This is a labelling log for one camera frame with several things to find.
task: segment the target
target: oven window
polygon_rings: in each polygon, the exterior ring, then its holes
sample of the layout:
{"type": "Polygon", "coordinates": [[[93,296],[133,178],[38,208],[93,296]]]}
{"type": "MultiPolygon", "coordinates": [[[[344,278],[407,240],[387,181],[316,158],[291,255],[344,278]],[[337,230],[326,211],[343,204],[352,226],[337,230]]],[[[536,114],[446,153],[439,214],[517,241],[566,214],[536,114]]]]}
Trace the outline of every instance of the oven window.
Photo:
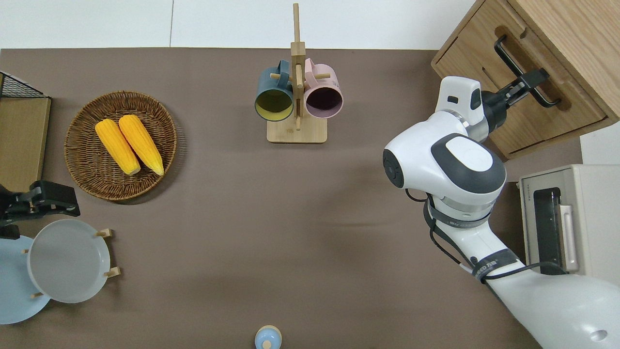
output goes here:
{"type": "MultiPolygon", "coordinates": [[[[559,207],[560,188],[540,189],[534,192],[538,257],[540,261],[550,261],[564,267],[560,246],[559,207]]],[[[540,269],[541,274],[561,274],[559,270],[548,266],[542,266],[540,269]]]]}

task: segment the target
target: oven door handle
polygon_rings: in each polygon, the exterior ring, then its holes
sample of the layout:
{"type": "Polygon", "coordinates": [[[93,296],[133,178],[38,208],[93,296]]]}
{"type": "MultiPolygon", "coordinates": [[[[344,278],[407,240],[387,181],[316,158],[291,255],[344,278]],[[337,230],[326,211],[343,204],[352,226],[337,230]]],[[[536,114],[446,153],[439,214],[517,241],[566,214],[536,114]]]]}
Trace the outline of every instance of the oven door handle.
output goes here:
{"type": "Polygon", "coordinates": [[[575,247],[575,230],[573,229],[573,207],[560,205],[562,241],[564,243],[564,268],[567,271],[579,270],[577,249],[575,247]]]}

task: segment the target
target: wire basket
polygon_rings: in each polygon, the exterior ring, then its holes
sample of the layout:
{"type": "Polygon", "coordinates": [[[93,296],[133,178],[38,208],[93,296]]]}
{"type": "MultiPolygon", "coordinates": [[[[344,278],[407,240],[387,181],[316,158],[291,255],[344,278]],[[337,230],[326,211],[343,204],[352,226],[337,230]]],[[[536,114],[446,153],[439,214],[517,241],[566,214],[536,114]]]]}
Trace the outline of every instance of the wire basket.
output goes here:
{"type": "Polygon", "coordinates": [[[109,201],[138,197],[155,187],[159,176],[140,162],[140,171],[125,174],[114,162],[95,132],[103,119],[115,122],[136,115],[153,138],[164,163],[164,176],[177,150],[177,131],[172,116],[156,99],[143,93],[117,91],[86,104],[75,116],[64,140],[64,160],[71,177],[85,192],[109,201]]]}
{"type": "Polygon", "coordinates": [[[0,71],[0,98],[49,98],[15,76],[0,71]]]}

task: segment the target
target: yellow corn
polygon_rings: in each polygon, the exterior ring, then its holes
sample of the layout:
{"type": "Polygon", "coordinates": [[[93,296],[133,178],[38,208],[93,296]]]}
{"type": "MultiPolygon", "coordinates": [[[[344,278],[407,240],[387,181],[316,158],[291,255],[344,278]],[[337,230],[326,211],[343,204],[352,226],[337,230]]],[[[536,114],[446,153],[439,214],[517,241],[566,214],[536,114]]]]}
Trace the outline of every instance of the yellow corn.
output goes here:
{"type": "Polygon", "coordinates": [[[155,173],[163,176],[164,164],[161,155],[140,119],[135,115],[125,115],[120,118],[118,125],[140,160],[155,173]]]}
{"type": "Polygon", "coordinates": [[[138,159],[131,151],[125,137],[112,119],[104,119],[95,125],[95,132],[108,153],[127,175],[134,175],[140,170],[138,159]]]}

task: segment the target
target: mug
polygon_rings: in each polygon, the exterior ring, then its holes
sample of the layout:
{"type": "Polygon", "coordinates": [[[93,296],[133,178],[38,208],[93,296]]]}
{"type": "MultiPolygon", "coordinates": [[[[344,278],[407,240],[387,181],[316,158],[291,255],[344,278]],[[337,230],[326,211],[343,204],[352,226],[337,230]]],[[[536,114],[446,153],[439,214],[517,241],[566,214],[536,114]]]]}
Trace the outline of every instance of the mug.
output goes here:
{"type": "Polygon", "coordinates": [[[265,69],[259,78],[254,109],[267,121],[281,121],[293,113],[293,87],[288,81],[291,64],[280,60],[277,67],[265,69]],[[279,74],[273,79],[271,74],[279,74]]]}
{"type": "Polygon", "coordinates": [[[304,105],[308,113],[314,117],[325,119],[332,117],[342,109],[342,92],[334,70],[325,64],[314,64],[306,59],[304,72],[308,86],[304,92],[304,105]],[[329,74],[329,78],[317,79],[315,75],[329,74]]]}

